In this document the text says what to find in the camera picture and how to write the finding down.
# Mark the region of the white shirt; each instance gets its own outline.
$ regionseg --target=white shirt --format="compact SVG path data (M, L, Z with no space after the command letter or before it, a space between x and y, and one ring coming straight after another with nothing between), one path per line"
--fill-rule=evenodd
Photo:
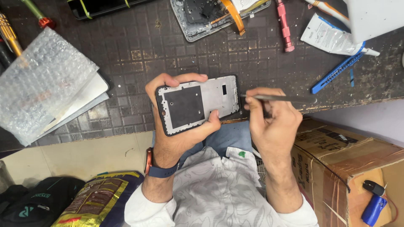
M138 187L126 203L126 223L132 227L318 227L304 197L303 205L290 214L272 208L259 192L252 153L228 147L226 156L220 158L211 147L189 156L175 173L173 199L167 203L149 201Z

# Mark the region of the beige floor tile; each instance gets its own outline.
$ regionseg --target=beige floor tile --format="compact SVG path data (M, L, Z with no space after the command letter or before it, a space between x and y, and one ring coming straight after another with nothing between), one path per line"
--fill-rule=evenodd
M142 156L142 160L144 160L144 165L146 165L146 149L152 146L153 132L140 132L135 135L139 145L140 155Z
M41 147L53 176L70 175L85 181L102 173L138 170L143 158L135 134Z
M23 149L2 160L14 183L18 185L32 187L52 176L39 147Z

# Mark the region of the shirt cuff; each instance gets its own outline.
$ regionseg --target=shirt cuff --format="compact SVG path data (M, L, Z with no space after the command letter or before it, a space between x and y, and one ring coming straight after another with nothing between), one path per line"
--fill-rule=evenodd
M296 211L289 214L278 213L287 227L316 227L318 221L314 210L302 195L303 204Z
M173 198L166 203L151 202L143 195L141 184L126 202L125 222L130 226L174 226L176 206Z

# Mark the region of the workbench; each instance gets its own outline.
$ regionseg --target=workbench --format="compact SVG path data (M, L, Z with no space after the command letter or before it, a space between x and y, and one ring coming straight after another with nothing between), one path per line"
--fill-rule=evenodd
M152 1L88 21L76 20L66 1L34 2L56 21L56 32L100 67L110 85L110 99L31 146L154 130L152 105L144 86L163 72L172 76L198 72L210 78L236 74L240 93L266 86L282 88L287 95L308 96L310 88L345 58L300 41L314 13L345 28L316 7L308 9L303 0L285 1L295 45L290 53L284 52L275 1L253 18L243 20L246 26L243 36L235 32L234 25L192 43L185 40L169 0ZM347 15L342 1L328 2ZM41 32L38 20L20 1L1 0L0 5L26 48ZM302 113L309 113L402 99L403 37L404 28L400 28L368 40L366 47L381 54L365 55L354 64L354 87L347 69L315 94L317 104L294 106ZM241 110L223 121L247 117L248 112ZM7 132L0 134L1 151L23 148Z

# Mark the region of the bubble wrap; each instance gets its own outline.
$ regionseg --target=bubble wrap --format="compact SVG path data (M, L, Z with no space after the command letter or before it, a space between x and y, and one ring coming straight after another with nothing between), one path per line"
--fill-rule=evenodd
M0 126L28 146L71 105L98 68L45 28L0 76Z

